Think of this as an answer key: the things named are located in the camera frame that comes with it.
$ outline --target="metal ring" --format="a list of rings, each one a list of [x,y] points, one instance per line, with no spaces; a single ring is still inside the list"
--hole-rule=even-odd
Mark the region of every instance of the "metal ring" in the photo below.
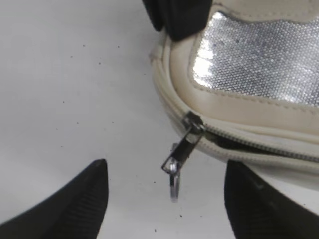
[[[177,161],[175,160],[170,164],[171,170],[176,171]],[[169,176],[169,186],[170,186],[170,198],[173,202],[178,201],[179,196],[179,183],[180,183],[180,172]]]

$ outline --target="zipper pull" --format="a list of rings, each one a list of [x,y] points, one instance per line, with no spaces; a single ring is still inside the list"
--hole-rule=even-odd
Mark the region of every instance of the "zipper pull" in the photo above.
[[[192,112],[187,113],[182,123],[187,130],[186,134],[179,144],[173,145],[169,157],[161,167],[169,175],[170,197],[173,202],[178,200],[180,170],[206,131],[201,118]]]

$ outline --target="sparkly silver fabric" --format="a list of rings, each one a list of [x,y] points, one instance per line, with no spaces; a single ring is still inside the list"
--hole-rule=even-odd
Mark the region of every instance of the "sparkly silver fabric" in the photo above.
[[[245,23],[217,12],[193,66],[197,83],[319,106],[319,18]]]

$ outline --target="zipper teeth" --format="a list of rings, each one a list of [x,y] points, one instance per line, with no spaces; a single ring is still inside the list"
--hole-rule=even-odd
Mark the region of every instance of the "zipper teeth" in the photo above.
[[[166,102],[166,104],[168,105],[168,107],[171,108],[171,113],[176,116],[176,119],[180,119],[181,117],[183,117],[187,113],[188,109],[183,107],[174,97],[171,97],[168,93],[166,93],[165,90],[163,90],[163,86],[158,86],[158,90],[161,92],[162,96],[163,96],[163,94],[166,95],[165,97],[163,97],[163,99]],[[264,150],[264,151],[267,151],[267,152],[270,152],[273,154],[277,154],[279,156],[281,155],[284,157],[291,157],[294,159],[300,159],[300,160],[304,160],[304,161],[319,162],[319,158],[315,157],[315,156],[302,155],[300,153],[289,152],[287,150],[280,150],[280,149],[277,149],[277,148],[274,148],[271,146],[264,146],[264,145],[261,145],[259,143],[254,143],[254,142],[248,141],[246,139],[241,139],[238,136],[233,136],[233,135],[231,135],[231,134],[229,134],[229,133],[227,133],[219,128],[209,126],[205,123],[204,123],[204,127],[205,127],[205,129],[208,129],[207,132],[211,132],[213,134],[216,134],[218,136],[224,137],[226,139],[229,139],[231,141],[234,141],[234,142],[246,145],[246,146],[250,146],[250,147],[253,147],[256,149]],[[208,149],[211,149],[206,144],[203,144],[203,146],[205,146]]]
[[[226,138],[228,140],[234,141],[236,143],[240,143],[249,147],[253,147],[256,149],[260,149],[263,151],[267,151],[273,154],[277,154],[279,156],[283,156],[283,157],[290,157],[290,158],[295,158],[295,159],[301,159],[301,160],[305,160],[305,161],[314,161],[314,162],[319,162],[319,158],[318,157],[314,157],[314,156],[307,156],[307,155],[303,155],[300,153],[295,153],[295,152],[289,152],[286,150],[280,150],[277,148],[273,148],[273,147],[269,147],[269,146],[265,146],[265,145],[261,145],[259,143],[254,143],[245,139],[241,139],[238,136],[233,136],[227,132],[224,132],[223,130],[219,129],[219,128],[215,128],[209,125],[205,124],[205,128],[208,129],[207,132],[211,132],[217,136]]]

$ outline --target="zipper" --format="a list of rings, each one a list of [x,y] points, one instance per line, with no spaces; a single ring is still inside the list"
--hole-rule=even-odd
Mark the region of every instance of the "zipper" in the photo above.
[[[180,171],[203,137],[223,149],[319,162],[318,157],[268,147],[205,125],[200,116],[193,112],[188,112],[184,116],[182,124],[186,133],[178,144],[173,145],[170,155],[161,167],[169,175],[170,196],[173,202],[178,200]]]

